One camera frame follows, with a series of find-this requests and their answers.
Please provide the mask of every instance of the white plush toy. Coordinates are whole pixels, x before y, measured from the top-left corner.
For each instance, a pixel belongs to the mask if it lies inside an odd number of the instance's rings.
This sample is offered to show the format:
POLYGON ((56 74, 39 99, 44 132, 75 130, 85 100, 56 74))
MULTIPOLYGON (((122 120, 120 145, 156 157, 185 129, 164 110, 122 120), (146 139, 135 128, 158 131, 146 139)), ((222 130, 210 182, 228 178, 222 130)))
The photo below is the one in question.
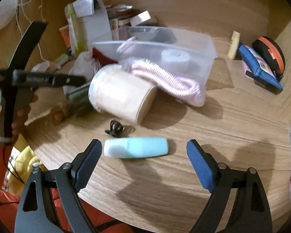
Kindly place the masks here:
POLYGON ((14 17, 17 9, 17 0, 1 0, 0 2, 0 30, 6 27, 14 17))

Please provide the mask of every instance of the black hair clip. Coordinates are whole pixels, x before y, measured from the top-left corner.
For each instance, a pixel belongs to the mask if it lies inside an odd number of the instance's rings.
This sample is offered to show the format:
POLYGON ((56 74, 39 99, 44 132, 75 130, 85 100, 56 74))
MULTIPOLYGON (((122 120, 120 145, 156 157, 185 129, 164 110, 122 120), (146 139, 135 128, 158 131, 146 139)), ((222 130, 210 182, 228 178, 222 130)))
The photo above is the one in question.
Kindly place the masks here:
POLYGON ((110 130, 105 130, 105 132, 112 137, 120 137, 120 134, 123 132, 124 126, 117 120, 112 120, 110 122, 110 130))

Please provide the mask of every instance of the red cloth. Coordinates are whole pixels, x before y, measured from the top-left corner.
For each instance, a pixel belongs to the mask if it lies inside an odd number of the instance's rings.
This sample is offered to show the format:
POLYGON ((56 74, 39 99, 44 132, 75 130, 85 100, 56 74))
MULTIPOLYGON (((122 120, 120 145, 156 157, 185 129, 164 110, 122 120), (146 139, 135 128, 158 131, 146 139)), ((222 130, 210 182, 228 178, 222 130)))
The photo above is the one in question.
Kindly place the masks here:
POLYGON ((102 54, 100 51, 98 51, 95 47, 93 47, 93 59, 97 59, 102 67, 105 65, 118 63, 117 60, 108 58, 107 56, 102 54))
MULTIPOLYGON (((5 150, 5 162, 8 163, 9 156, 11 155, 12 147, 7 147, 5 150)), ((0 148, 0 202, 14 202, 19 201, 19 197, 16 195, 12 195, 10 193, 5 192, 2 190, 2 185, 5 177, 6 168, 3 164, 2 159, 2 148, 0 148)), ((57 190, 53 190, 53 197, 59 197, 57 190)), ((106 215, 105 213, 99 211, 98 209, 94 208, 93 206, 89 205, 85 201, 82 200, 82 204, 91 219, 92 223, 95 226, 99 226, 103 223, 107 223, 109 221, 114 220, 114 218, 106 215)), ((65 216, 64 210, 61 205, 60 199, 55 200, 56 211, 61 221, 61 225, 65 230, 71 231, 70 225, 67 221, 65 216)), ((7 227, 10 232, 14 232, 14 225, 16 219, 16 212, 17 212, 18 204, 6 204, 0 206, 0 220, 3 224, 7 227)), ((133 233, 130 226, 127 224, 118 224, 113 227, 110 227, 104 231, 103 233, 133 233)))

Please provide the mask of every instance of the clear plastic box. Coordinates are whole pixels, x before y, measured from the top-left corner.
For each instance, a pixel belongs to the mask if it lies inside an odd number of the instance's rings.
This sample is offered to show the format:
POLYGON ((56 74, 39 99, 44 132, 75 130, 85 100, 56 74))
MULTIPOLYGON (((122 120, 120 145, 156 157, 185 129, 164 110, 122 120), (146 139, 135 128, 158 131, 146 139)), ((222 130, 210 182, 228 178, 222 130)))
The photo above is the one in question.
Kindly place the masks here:
POLYGON ((217 52, 211 37, 202 33, 165 27, 121 27, 95 39, 92 47, 111 59, 146 58, 174 75, 206 84, 217 52), (126 42, 136 37, 137 41, 126 42), (124 52, 117 49, 127 43, 124 52))

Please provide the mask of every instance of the small white box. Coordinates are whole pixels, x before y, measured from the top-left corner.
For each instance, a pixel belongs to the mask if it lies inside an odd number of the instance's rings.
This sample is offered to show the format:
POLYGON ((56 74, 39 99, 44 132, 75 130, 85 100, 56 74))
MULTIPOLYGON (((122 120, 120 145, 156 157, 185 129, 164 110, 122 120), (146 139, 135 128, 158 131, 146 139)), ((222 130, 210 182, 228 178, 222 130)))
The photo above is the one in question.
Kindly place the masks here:
POLYGON ((142 12, 137 16, 134 16, 130 19, 131 26, 137 26, 137 25, 154 25, 157 21, 155 18, 150 16, 150 13, 148 11, 142 12))

